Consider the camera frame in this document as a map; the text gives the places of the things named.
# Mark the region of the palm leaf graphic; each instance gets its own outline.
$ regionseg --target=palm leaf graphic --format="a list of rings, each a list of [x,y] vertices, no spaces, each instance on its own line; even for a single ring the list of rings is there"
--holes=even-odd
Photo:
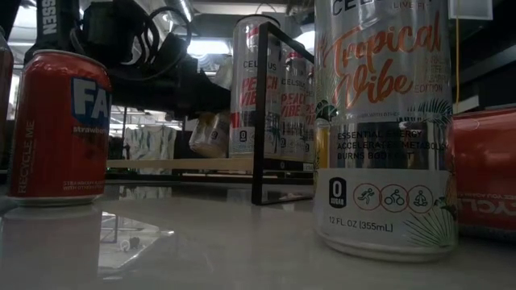
[[[450,123],[453,115],[452,104],[449,101],[436,98],[425,101],[418,106],[411,106],[408,111],[422,117],[420,122],[433,122],[441,126]]]
[[[408,242],[421,247],[449,247],[456,242],[456,222],[446,210],[435,208],[429,213],[416,216],[403,223],[408,226]]]

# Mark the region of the black pole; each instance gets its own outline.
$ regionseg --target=black pole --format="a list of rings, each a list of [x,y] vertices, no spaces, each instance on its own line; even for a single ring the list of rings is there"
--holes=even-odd
[[[263,204],[262,183],[264,181],[264,142],[265,142],[265,98],[267,89],[267,50],[268,28],[270,23],[260,25],[258,35],[258,69],[256,76],[256,114],[255,114],[255,152],[252,165],[253,205]]]

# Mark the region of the celsius logo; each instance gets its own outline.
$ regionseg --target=celsius logo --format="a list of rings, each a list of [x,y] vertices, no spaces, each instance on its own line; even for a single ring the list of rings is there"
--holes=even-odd
[[[72,79],[73,117],[84,125],[109,125],[111,95],[94,80]]]
[[[387,3],[387,0],[332,0],[331,13],[334,16],[337,16],[342,11],[348,11],[348,10],[357,8],[358,6],[363,6],[363,5],[371,4],[374,2]],[[399,2],[400,3],[398,3],[398,5],[397,5],[398,8],[404,7],[404,6],[406,6],[407,8],[415,6],[415,4],[413,4],[411,1],[399,1]],[[425,3],[420,2],[420,3],[418,3],[418,5],[425,6]]]
[[[56,0],[43,0],[41,2],[43,15],[43,34],[51,35],[57,33]]]
[[[342,209],[346,206],[346,180],[340,177],[330,179],[328,186],[330,206],[336,209]]]

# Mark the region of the can lid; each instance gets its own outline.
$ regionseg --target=can lid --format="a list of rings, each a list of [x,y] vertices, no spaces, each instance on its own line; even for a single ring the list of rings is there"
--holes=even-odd
[[[83,60],[88,60],[89,62],[94,63],[94,64],[100,66],[101,68],[104,68],[104,70],[107,70],[107,68],[104,64],[101,64],[100,62],[92,59],[91,57],[83,56],[83,55],[80,55],[75,52],[61,51],[61,50],[57,50],[57,49],[39,49],[34,52],[34,56],[37,54],[42,54],[42,53],[59,53],[59,54],[65,54],[65,55],[69,55],[69,56],[75,56],[75,57],[81,58]]]
[[[268,15],[264,15],[264,14],[249,14],[249,15],[245,15],[244,17],[242,17],[241,19],[239,19],[239,20],[236,22],[235,26],[237,26],[237,25],[240,23],[240,21],[245,20],[245,19],[248,19],[248,18],[251,18],[251,17],[263,17],[263,18],[267,18],[267,19],[269,19],[269,20],[272,20],[274,23],[276,23],[276,25],[277,25],[278,27],[281,27],[280,22],[279,22],[279,21],[277,21],[274,17],[272,17],[272,16],[268,16]]]

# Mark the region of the silver can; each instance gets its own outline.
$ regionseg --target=silver can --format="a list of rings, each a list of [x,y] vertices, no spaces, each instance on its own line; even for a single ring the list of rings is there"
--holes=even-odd
[[[281,158],[305,159],[306,61],[298,52],[283,45],[285,74],[281,78]]]
[[[279,26],[271,17],[254,14],[238,21],[233,32],[230,157],[252,157],[254,152],[259,26],[266,22]],[[264,155],[277,158],[280,156],[281,45],[272,35],[268,36],[267,54]]]
[[[305,104],[305,162],[313,163],[315,158],[314,125],[315,125],[315,93],[314,64],[306,62],[306,104]]]
[[[447,2],[316,1],[316,230],[353,255],[457,245]]]

